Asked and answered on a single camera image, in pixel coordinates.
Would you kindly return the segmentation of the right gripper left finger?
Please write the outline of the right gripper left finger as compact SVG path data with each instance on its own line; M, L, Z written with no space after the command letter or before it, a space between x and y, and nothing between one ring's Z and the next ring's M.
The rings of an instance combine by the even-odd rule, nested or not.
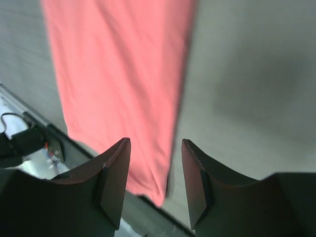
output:
M1 236L112 237L120 225L130 151L130 139L123 138L51 180L2 169Z

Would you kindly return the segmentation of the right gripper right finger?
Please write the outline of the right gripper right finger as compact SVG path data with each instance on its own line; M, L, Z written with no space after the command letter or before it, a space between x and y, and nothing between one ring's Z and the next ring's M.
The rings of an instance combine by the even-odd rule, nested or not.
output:
M314 173L275 173L255 180L208 156L191 140L184 139L181 150L196 236L315 236Z

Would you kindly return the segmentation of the coral red t shirt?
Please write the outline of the coral red t shirt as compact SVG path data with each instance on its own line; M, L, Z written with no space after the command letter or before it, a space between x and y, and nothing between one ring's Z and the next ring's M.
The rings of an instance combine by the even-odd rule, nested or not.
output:
M43 0L68 135L103 152L131 140L126 188L166 197L193 0Z

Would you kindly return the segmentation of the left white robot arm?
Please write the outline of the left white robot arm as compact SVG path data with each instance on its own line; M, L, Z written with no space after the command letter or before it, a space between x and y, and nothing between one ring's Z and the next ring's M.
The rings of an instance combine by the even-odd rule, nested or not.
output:
M5 116L20 118L27 129L8 136ZM41 125L30 114L24 112L22 115L6 112L0 116L3 132L0 133L0 167L10 168L21 165L28 161L27 156L44 150L48 163L56 166L64 162L63 148L59 139L48 130L48 126Z

